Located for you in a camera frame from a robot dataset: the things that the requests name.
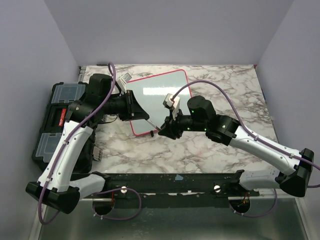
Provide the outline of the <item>white marker pen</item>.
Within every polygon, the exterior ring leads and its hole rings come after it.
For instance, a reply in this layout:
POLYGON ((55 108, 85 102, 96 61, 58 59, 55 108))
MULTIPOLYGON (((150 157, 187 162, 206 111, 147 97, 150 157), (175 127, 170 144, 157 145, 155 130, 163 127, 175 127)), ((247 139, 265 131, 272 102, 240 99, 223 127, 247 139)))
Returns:
POLYGON ((155 125, 152 121, 150 121, 149 119, 147 120, 147 122, 148 122, 153 128, 155 128, 157 131, 160 130, 160 128, 159 128, 157 125, 155 125))

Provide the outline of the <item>pink framed whiteboard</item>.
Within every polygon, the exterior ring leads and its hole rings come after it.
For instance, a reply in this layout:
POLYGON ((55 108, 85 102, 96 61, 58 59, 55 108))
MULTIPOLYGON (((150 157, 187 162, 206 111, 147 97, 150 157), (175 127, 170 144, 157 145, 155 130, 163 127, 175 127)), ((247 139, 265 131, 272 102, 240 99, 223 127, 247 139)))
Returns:
MULTIPOLYGON (((165 118, 170 114, 163 105, 166 95, 174 95, 187 83, 186 71, 178 69, 131 80, 126 84, 126 88, 133 91, 137 102, 149 114, 149 120, 161 127, 165 118)), ((132 133, 137 137, 156 131, 146 120, 131 121, 130 126, 132 133)))

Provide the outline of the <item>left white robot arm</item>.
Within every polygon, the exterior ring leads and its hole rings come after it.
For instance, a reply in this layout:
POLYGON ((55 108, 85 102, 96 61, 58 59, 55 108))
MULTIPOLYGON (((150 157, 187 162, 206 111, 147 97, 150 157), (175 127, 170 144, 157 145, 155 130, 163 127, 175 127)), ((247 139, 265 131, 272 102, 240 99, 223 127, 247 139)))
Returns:
POLYGON ((85 197, 97 194, 104 198, 110 194, 110 176, 105 173, 95 171, 77 180, 71 178, 85 143, 105 115, 117 115, 121 121, 150 117, 132 90, 113 95, 116 83, 113 73, 95 73, 82 97, 69 105, 60 140, 48 166, 38 180, 29 182, 25 189, 40 205, 69 214, 85 197))

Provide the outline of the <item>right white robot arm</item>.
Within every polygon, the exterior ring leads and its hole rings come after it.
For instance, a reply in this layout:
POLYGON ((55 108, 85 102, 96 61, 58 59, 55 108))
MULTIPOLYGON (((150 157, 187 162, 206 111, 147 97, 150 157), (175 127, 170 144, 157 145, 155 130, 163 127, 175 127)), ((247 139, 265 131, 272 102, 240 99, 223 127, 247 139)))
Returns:
POLYGON ((230 191, 241 196, 247 190, 281 189, 294 197, 304 197, 312 173, 313 151, 299 151, 258 135, 227 115, 217 114, 212 103, 202 96, 187 101, 190 114, 180 109, 180 98, 167 94, 163 105, 169 116, 159 130, 159 135, 179 139, 184 131, 204 132, 211 141, 243 150, 267 162, 268 170, 241 170, 238 179, 230 183, 230 191))

